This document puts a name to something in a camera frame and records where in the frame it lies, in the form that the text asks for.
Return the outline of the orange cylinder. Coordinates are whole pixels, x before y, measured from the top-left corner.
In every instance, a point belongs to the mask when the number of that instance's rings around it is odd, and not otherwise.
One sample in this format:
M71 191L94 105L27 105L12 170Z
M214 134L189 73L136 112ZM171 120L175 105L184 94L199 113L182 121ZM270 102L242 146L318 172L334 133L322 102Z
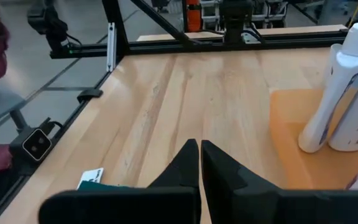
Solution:
M200 0L185 0L186 6L186 31L197 32L201 29Z

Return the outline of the shelf with storage bins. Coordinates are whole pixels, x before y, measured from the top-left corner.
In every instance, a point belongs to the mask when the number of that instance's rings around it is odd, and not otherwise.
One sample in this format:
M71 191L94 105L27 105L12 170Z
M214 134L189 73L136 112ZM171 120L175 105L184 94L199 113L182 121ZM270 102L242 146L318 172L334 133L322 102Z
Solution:
M253 0L252 22L257 29L285 27L288 1ZM220 25L219 4L222 0L200 0L203 29L223 31Z

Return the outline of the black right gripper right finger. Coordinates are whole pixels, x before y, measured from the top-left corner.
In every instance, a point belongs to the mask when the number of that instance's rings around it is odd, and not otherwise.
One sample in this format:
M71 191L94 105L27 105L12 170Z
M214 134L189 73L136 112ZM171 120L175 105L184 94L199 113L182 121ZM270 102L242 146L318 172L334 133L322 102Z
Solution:
M358 224L358 190L282 189L208 140L201 166L213 224Z

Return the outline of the orange translucent tray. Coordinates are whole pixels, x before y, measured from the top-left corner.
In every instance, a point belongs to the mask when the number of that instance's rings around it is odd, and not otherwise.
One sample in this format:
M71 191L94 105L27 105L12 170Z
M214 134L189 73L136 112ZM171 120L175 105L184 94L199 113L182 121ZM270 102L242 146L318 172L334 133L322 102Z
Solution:
M325 144L319 151L307 153L298 147L298 136L318 109L322 95L319 89L270 94L269 128L288 189L349 189L358 179L358 151L339 152Z

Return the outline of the black frame clip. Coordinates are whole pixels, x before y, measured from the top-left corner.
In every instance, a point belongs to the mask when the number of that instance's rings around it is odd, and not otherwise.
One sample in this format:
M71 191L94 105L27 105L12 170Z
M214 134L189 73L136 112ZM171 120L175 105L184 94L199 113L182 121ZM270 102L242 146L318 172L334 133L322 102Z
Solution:
M83 90L77 97L76 99L78 100L79 103L82 103L83 101L89 101L92 98L99 98L103 95L103 91L99 90L99 89L94 89L94 88L88 88Z

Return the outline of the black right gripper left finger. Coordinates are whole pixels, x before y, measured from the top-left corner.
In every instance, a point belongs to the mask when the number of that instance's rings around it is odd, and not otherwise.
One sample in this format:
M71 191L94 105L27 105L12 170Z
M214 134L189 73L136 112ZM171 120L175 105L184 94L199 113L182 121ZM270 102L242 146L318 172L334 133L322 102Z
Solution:
M145 190L67 190L46 199L39 224L199 224L199 149L188 139Z

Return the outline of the white paper tag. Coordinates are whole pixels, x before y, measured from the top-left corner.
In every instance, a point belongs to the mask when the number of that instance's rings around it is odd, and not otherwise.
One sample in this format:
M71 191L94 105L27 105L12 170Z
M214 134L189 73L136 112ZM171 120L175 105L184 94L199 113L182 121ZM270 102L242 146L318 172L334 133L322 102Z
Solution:
M98 168L98 169L84 171L81 175L80 181L79 181L76 189L79 189L80 185L84 181L100 183L103 172L104 172L104 169L102 167Z

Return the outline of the black device green light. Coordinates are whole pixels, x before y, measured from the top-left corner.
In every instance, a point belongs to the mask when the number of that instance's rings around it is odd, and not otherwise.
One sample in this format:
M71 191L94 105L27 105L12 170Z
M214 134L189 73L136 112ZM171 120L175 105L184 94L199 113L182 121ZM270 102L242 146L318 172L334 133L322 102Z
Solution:
M27 11L27 22L38 34L45 36L51 58L80 58L82 43L68 34L68 25L59 18L54 2L34 0Z

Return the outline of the dark green cloth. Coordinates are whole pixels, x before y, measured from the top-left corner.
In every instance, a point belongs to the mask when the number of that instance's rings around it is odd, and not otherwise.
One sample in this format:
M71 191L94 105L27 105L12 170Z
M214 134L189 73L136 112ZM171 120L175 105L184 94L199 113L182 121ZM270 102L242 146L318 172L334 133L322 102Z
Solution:
M145 188L128 187L123 185L106 185L97 182L82 181L77 187L78 191L107 192L107 191L135 191L145 190Z

